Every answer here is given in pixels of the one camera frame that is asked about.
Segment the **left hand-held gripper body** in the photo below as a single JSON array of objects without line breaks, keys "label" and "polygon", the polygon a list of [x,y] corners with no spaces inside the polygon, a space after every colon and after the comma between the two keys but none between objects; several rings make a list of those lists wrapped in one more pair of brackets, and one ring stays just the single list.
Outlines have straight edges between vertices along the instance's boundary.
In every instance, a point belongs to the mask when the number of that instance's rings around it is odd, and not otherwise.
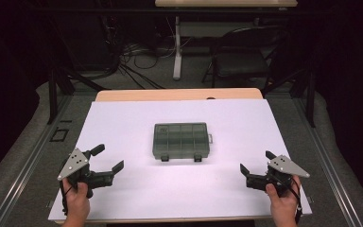
[{"label": "left hand-held gripper body", "polygon": [[62,167],[58,176],[60,182],[60,192],[65,197],[62,180],[67,179],[68,183],[74,188],[78,187],[78,183],[86,183],[88,185],[87,198],[90,199],[93,190],[99,187],[112,186],[114,175],[112,171],[94,172],[90,169],[90,158],[92,157],[90,150],[81,151],[75,148],[62,163]]}]

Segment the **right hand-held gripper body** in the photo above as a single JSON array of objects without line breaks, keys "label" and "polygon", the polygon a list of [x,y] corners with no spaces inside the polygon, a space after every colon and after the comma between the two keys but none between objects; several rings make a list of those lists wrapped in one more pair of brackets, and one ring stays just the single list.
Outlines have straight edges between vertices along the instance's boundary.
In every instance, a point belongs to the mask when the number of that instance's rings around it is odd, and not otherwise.
[{"label": "right hand-held gripper body", "polygon": [[275,186],[277,194],[283,196],[291,189],[293,176],[309,178],[310,174],[287,156],[279,155],[272,160],[268,159],[268,171],[264,176],[251,173],[246,176],[246,187],[265,191],[266,185],[271,183]]}]

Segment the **grey clear plastic organizer box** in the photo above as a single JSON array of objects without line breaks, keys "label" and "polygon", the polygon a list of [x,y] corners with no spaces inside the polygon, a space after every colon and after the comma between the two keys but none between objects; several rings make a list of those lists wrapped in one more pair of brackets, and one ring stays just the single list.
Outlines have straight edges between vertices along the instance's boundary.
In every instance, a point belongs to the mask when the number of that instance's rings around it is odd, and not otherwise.
[{"label": "grey clear plastic organizer box", "polygon": [[193,159],[201,162],[210,153],[207,124],[161,123],[154,126],[152,153],[156,160]]}]

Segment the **person's left hand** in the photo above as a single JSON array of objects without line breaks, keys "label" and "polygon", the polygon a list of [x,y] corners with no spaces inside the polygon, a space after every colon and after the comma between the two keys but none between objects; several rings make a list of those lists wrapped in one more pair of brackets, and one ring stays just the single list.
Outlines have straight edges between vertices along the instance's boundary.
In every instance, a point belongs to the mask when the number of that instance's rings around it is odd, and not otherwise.
[{"label": "person's left hand", "polygon": [[78,183],[78,187],[74,188],[67,179],[63,179],[62,184],[68,208],[66,220],[85,223],[90,213],[90,202],[87,199],[88,185]]}]

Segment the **person's right hand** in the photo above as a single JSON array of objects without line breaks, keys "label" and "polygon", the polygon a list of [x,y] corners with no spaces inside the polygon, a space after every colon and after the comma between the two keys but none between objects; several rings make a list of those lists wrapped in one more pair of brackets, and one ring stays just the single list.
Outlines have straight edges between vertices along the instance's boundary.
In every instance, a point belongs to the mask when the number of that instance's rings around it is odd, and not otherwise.
[{"label": "person's right hand", "polygon": [[292,221],[296,222],[296,210],[298,207],[298,199],[292,192],[287,192],[283,197],[279,197],[274,185],[269,183],[266,185],[266,192],[270,199],[270,212],[273,221]]}]

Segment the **wooden table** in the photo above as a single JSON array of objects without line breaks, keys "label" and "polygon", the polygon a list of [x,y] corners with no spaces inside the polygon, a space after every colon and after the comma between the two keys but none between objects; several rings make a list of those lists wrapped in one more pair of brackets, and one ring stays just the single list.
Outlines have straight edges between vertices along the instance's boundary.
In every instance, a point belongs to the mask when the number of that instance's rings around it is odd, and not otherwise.
[{"label": "wooden table", "polygon": [[[185,101],[185,100],[223,100],[248,99],[263,100],[263,95],[256,88],[215,88],[215,89],[168,89],[168,90],[112,90],[98,92],[96,102],[120,101]],[[205,218],[144,218],[144,219],[87,219],[87,224],[142,224],[188,223],[205,221]]]}]

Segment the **black folding chair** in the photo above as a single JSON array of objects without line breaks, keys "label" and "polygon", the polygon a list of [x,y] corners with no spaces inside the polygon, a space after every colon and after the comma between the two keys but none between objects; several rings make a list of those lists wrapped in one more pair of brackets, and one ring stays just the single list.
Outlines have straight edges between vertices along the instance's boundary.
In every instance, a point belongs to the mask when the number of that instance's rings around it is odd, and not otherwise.
[{"label": "black folding chair", "polygon": [[201,79],[270,78],[268,60],[284,44],[288,32],[280,26],[241,27],[216,39],[210,47],[211,61]]}]

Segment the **dark curtain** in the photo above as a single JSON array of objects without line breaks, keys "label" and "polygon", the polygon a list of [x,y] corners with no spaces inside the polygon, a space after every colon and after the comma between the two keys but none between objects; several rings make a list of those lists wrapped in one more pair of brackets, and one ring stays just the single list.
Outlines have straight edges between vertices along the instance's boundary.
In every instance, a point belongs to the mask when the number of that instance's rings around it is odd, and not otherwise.
[{"label": "dark curtain", "polygon": [[312,0],[334,9],[326,20],[337,34],[319,70],[317,90],[327,102],[340,153],[363,187],[363,0]]},{"label": "dark curtain", "polygon": [[45,68],[20,0],[0,0],[0,163],[35,113]]}]

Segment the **dark equipment cabinet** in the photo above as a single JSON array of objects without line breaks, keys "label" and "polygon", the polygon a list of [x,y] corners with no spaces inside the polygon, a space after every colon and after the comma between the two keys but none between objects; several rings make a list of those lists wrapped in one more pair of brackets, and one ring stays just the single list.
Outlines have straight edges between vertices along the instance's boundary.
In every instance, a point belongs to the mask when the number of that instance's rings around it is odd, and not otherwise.
[{"label": "dark equipment cabinet", "polygon": [[97,16],[63,14],[55,16],[70,59],[78,71],[103,71],[112,57]]}]

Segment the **white desk with metal leg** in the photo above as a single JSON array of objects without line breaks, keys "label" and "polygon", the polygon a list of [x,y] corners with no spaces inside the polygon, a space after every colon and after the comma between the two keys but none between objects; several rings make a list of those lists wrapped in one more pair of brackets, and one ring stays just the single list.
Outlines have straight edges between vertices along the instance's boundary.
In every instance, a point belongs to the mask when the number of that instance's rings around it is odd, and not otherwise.
[{"label": "white desk with metal leg", "polygon": [[[163,9],[288,9],[297,5],[297,0],[155,0],[155,6]],[[179,80],[182,75],[182,37],[220,37],[239,26],[243,26],[243,23],[184,22],[180,16],[176,16],[173,79]]]}]

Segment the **aluminium floor rail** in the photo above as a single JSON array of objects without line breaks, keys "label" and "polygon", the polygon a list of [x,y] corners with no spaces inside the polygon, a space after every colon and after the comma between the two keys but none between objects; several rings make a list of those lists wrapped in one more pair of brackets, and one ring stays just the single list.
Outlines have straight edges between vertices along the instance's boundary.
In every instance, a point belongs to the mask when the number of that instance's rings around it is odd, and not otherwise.
[{"label": "aluminium floor rail", "polygon": [[337,172],[332,164],[331,159],[328,156],[327,150],[323,145],[320,136],[315,128],[313,128],[306,118],[305,106],[303,101],[299,98],[293,98],[293,103],[299,112],[299,116],[310,134],[311,140],[316,147],[316,155],[318,157],[319,163],[325,174],[325,177],[332,189],[334,197],[337,204],[345,217],[348,227],[363,227],[362,221],[360,220],[357,212],[354,209],[354,205],[347,193],[342,181],[337,175]]},{"label": "aluminium floor rail", "polygon": [[75,122],[65,96],[49,124],[40,106],[0,165],[0,227],[58,227],[48,216],[59,192],[56,176],[73,148]]}]

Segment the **black metal frame stand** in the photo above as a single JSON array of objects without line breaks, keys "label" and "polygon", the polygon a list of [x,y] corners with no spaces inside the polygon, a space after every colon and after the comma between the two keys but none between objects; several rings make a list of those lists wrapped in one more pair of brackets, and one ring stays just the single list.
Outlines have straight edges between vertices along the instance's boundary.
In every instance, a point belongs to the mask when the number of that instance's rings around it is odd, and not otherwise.
[{"label": "black metal frame stand", "polygon": [[316,74],[313,69],[302,68],[292,74],[276,80],[270,85],[267,85],[261,90],[261,94],[265,96],[269,92],[282,86],[289,80],[294,80],[292,87],[289,90],[291,97],[301,97],[303,92],[306,92],[305,102],[305,118],[312,128],[315,128],[314,122],[314,107],[315,107],[315,92],[316,92]]},{"label": "black metal frame stand", "polygon": [[48,124],[52,124],[59,113],[58,106],[58,92],[57,88],[60,88],[66,96],[72,96],[75,92],[75,87],[71,82],[71,79],[80,81],[93,90],[100,92],[105,88],[94,83],[93,81],[85,78],[75,70],[71,70],[67,67],[54,67],[48,74],[48,91],[49,91],[49,109],[50,115]]}]

